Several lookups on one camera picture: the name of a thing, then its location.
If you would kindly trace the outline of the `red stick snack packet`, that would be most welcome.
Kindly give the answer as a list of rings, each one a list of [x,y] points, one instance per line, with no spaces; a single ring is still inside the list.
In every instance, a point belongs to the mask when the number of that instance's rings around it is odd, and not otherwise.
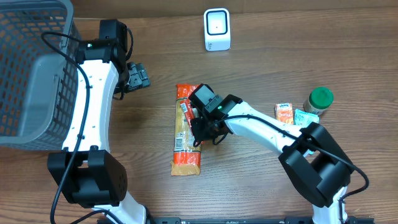
[[[190,100],[188,98],[185,98],[182,100],[182,102],[180,103],[180,107],[183,110],[183,113],[185,115],[185,119],[188,123],[188,126],[190,128],[190,135],[193,138],[193,133],[192,133],[192,124],[191,121],[195,118],[199,118],[199,112],[197,111],[196,108],[193,108]]]

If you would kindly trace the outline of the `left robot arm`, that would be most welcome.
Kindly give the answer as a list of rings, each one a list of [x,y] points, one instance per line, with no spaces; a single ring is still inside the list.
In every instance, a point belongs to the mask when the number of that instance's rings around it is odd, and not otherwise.
[[[61,152],[50,153],[47,169],[58,185],[50,221],[61,195],[70,204],[91,209],[77,223],[102,213],[107,223],[148,223],[145,206],[127,191],[124,166],[111,155],[109,119],[115,94],[121,98],[150,86],[143,64],[130,62],[131,30],[117,19],[99,24],[99,37],[77,40],[75,56],[63,57],[76,66],[78,88],[68,134]]]

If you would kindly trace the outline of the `green wet wipes packet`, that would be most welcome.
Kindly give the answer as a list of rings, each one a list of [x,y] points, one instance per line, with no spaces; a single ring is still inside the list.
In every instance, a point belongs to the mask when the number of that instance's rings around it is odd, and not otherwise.
[[[306,128],[310,123],[319,123],[318,115],[308,113],[299,109],[294,112],[294,125]]]

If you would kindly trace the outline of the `green lid glass jar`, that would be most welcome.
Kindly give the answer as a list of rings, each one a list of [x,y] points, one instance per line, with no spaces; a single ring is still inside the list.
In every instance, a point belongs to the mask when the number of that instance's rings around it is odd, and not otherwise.
[[[314,89],[305,100],[303,108],[306,112],[321,115],[333,103],[334,95],[330,89],[321,86]]]

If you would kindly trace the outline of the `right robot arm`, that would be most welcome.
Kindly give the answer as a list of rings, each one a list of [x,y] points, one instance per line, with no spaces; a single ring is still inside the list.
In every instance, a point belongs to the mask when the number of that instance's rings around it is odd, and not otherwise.
[[[351,161],[320,124],[306,128],[278,121],[241,98],[222,98],[198,85],[188,99],[199,117],[191,121],[194,146],[219,144],[227,134],[244,136],[275,153],[296,191],[313,205],[314,223],[345,223],[342,197],[350,183]]]

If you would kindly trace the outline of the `orange spaghetti packet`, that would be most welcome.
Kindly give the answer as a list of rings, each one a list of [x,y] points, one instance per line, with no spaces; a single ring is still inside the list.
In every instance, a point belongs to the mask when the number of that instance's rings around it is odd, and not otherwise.
[[[188,98],[195,90],[196,85],[177,84],[177,100],[175,114],[175,141],[174,141],[174,158],[171,163],[171,175],[186,176],[200,175],[201,166],[201,147],[194,147],[194,137],[190,135],[190,128],[185,119],[180,103],[183,99]]]

